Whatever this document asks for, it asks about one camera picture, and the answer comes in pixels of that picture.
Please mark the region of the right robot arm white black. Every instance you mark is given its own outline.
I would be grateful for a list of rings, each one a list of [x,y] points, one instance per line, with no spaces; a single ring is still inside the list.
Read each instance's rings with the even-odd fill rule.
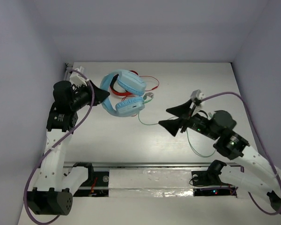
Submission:
[[[166,112],[176,116],[176,119],[158,123],[172,136],[191,129],[214,140],[216,152],[250,174],[245,175],[220,160],[214,160],[205,171],[194,172],[190,183],[199,188],[221,184],[243,188],[249,196],[257,195],[270,204],[274,210],[272,215],[281,215],[281,170],[270,157],[260,155],[233,130],[237,123],[227,111],[216,111],[211,118],[201,116],[199,112],[203,102],[203,99],[193,98],[182,105],[168,108]]]

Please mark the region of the light blue headphones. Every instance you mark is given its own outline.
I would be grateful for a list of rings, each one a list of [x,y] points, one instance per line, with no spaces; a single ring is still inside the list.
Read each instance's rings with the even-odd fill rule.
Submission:
[[[115,106],[112,106],[109,98],[106,98],[102,102],[102,106],[110,115],[115,117],[130,117],[138,114],[145,108],[143,95],[145,94],[147,85],[136,73],[124,69],[115,70],[103,77],[100,83],[100,89],[104,91],[111,89],[113,91],[114,84],[117,84],[123,90],[123,92],[119,93],[121,96],[134,95],[134,97],[118,102]]]

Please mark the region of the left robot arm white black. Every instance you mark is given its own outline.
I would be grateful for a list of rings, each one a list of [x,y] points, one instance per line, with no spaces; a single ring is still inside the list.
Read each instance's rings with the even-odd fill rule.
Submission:
[[[86,120],[78,121],[77,112],[85,106],[92,108],[102,103],[109,92],[96,87],[91,81],[73,84],[60,81],[53,86],[54,102],[46,125],[47,144],[44,154],[33,169],[37,179],[24,190],[24,207],[29,217],[35,215],[66,216],[73,196],[81,184],[89,185],[95,179],[92,164],[76,163],[69,174],[64,173],[68,144],[74,131]]]

